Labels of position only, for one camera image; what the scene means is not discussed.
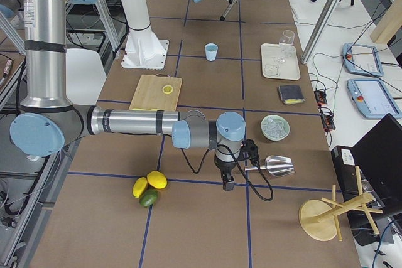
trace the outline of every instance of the clear glass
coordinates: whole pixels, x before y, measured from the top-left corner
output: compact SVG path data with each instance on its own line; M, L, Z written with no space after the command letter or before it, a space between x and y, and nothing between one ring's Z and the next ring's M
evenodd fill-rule
M295 33L289 30L283 32L279 39L279 46L281 48L281 55L276 58L278 63L286 62L286 54L289 52L290 47L295 41Z

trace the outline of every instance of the metal scoop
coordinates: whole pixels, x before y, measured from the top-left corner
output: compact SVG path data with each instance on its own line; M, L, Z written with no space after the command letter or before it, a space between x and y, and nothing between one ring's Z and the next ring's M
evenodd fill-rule
M265 166L261 169L266 169L272 176L280 177L292 174L295 172L295 167L291 162L291 158L284 156L271 155L265 159ZM256 171L256 166L246 166L245 171Z

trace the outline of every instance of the white tray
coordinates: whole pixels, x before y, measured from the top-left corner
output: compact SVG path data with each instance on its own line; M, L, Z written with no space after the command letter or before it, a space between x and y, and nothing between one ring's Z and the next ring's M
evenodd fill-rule
M280 78L283 80L296 81L300 78L299 63L297 62L296 48L291 46L291 55L286 61L278 63L275 58L281 55L281 48L278 44L264 43L261 45L261 58L263 76L266 78Z

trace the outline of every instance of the label sticker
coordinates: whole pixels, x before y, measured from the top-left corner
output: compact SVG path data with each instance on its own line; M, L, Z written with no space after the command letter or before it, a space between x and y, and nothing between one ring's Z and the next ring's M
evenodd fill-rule
M342 153L342 160L344 164L346 164L347 166L354 166L355 164L351 151L346 149L341 149L340 151Z
M25 27L27 28L36 27L35 8L36 0L24 0Z

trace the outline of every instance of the round wooden base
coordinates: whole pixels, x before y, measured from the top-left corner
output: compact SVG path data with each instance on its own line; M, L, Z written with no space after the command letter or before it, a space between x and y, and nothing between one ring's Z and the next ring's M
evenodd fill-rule
M308 200L300 207L300 225L309 236L319 241L329 241L337 235L335 220L332 217L321 222L314 219L330 209L331 206L320 200Z

